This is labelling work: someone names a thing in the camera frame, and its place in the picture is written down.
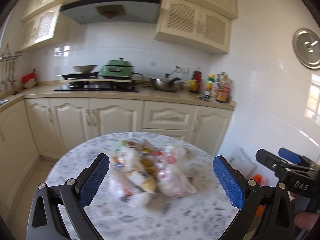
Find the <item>right hand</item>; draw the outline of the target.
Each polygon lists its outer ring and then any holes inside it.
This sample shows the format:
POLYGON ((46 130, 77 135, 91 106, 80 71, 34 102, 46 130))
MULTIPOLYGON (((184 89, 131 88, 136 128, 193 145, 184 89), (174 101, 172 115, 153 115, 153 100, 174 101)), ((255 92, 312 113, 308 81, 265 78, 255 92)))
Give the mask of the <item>right hand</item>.
POLYGON ((300 229, 311 231, 319 218, 319 214, 311 212, 300 212, 294 218, 295 226, 300 229))

